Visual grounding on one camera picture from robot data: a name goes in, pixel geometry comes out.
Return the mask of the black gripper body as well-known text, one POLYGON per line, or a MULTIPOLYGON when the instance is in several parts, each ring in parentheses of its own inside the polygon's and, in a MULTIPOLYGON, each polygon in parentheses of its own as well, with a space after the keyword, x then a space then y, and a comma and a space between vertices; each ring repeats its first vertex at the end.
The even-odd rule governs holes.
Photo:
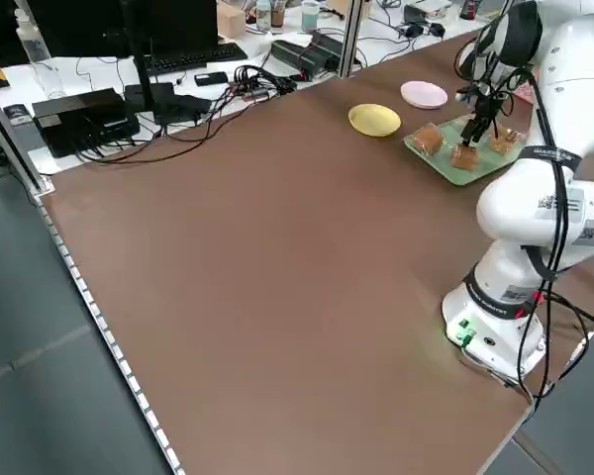
POLYGON ((474 116, 476 118, 495 118, 501 110, 501 92, 492 90, 475 90, 476 101, 474 116))

